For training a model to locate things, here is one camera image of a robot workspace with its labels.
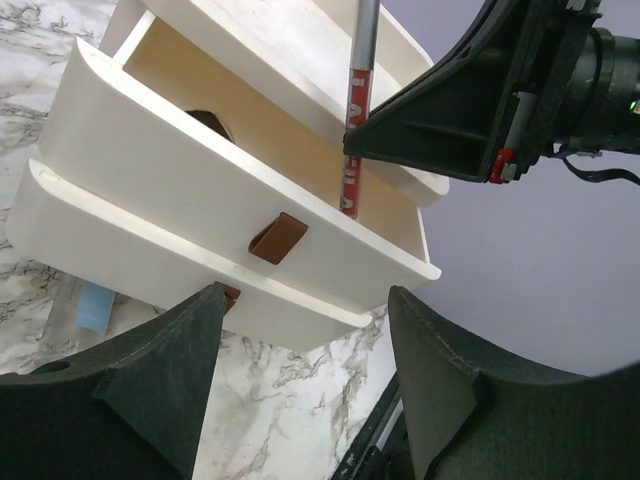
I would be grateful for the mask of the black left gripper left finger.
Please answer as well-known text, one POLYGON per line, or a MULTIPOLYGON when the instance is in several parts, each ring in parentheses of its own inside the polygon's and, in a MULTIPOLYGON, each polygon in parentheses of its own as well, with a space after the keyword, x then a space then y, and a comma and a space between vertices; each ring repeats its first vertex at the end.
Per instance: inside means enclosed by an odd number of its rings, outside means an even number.
POLYGON ((189 479, 224 287, 31 373, 1 377, 4 479, 189 479))

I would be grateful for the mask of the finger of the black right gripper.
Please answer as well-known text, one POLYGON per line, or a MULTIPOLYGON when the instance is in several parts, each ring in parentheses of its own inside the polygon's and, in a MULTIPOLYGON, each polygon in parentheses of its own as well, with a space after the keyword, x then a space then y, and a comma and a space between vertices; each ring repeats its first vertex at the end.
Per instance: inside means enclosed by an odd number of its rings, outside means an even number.
POLYGON ((527 1, 485 2, 445 57, 345 135, 345 153, 486 182, 508 129, 529 9, 527 1))

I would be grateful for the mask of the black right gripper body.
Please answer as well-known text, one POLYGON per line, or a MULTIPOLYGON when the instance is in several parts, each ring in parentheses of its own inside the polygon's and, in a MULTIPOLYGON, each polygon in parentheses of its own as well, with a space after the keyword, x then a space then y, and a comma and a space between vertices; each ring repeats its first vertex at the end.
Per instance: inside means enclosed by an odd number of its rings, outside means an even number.
POLYGON ((509 133, 489 173, 493 184, 520 179, 540 157, 557 159, 579 179, 639 182, 622 168, 582 170, 573 155, 639 152, 639 41, 595 27, 597 1, 556 1, 539 45, 536 85, 516 94, 509 133))

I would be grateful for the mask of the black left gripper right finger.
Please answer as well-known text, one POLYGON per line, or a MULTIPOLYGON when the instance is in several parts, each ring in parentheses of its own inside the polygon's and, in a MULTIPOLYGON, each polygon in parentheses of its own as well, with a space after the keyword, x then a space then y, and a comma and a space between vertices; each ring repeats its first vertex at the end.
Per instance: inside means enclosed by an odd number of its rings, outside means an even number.
POLYGON ((388 313, 419 479, 635 479, 639 367, 588 377, 511 353, 394 286, 388 313))

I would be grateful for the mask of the red lip pencil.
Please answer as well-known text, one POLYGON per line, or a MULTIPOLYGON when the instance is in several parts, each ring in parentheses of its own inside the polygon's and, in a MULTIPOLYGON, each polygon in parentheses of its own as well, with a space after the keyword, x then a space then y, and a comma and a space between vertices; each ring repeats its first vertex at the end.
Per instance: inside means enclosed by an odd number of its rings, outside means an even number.
MULTIPOLYGON (((345 133, 362 124, 369 115, 380 1, 359 0, 355 11, 350 58, 345 133)), ((344 156, 340 211, 352 219, 359 214, 362 158, 344 156)))

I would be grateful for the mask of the white pull-out drawer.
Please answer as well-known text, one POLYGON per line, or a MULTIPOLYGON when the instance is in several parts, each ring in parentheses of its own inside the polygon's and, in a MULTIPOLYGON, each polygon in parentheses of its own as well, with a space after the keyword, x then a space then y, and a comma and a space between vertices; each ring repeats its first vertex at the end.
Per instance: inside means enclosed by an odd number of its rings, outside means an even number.
POLYGON ((242 267, 362 313, 440 277, 418 206, 147 11, 115 56, 77 40, 43 130, 64 180, 242 267), (234 143, 185 113, 218 116, 234 143))
POLYGON ((226 330, 309 351, 368 326, 354 313, 269 279, 62 179, 29 160, 5 223, 21 255, 169 309, 220 282, 239 291, 226 330))

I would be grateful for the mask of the white drawer organizer box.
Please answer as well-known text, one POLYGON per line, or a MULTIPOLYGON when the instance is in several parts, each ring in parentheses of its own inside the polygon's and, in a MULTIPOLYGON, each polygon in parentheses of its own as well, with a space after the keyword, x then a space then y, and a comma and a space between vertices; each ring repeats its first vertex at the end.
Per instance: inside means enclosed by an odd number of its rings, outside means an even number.
MULTIPOLYGON (((117 1, 99 49, 115 56, 147 11, 288 114, 342 145, 356 1, 117 1)), ((376 107, 433 66, 382 6, 371 104, 376 107)), ((383 162, 372 173, 418 206, 449 191, 449 178, 383 162)))

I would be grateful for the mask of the black fluffy powder brush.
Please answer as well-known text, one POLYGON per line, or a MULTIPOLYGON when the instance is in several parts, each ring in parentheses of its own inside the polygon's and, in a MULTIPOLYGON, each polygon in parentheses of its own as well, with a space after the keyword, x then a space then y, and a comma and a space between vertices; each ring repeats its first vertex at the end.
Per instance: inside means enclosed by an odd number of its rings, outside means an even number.
POLYGON ((194 110, 186 110, 185 113, 188 114, 190 117, 194 118, 195 120, 199 121, 209 129, 213 130, 217 134, 221 135, 223 138, 230 141, 231 143, 235 142, 230 131, 225 127, 225 125, 220 121, 218 116, 215 115, 213 112, 207 111, 207 110, 194 109, 194 110))

